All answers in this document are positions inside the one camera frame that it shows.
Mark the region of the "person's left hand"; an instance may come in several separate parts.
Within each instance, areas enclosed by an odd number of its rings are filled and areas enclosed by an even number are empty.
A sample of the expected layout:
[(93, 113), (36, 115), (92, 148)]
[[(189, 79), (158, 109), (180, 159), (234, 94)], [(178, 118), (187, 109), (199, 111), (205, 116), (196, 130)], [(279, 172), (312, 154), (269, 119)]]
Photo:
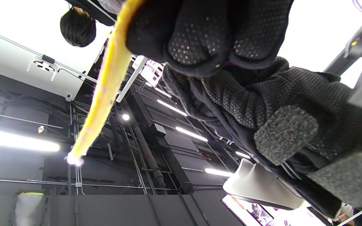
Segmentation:
[(163, 80), (187, 113), (251, 153), (323, 214), (341, 203), (362, 210), (362, 107), (338, 77), (290, 67), (216, 68), (180, 73), (168, 63)]

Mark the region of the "person's right hand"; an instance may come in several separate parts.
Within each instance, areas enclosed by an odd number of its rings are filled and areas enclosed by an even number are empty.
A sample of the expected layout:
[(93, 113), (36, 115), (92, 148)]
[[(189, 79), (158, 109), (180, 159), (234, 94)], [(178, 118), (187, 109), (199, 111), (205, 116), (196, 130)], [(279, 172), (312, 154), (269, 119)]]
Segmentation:
[(208, 77), (225, 63), (270, 66), (284, 41), (292, 0), (147, 0), (132, 16), (131, 53)]

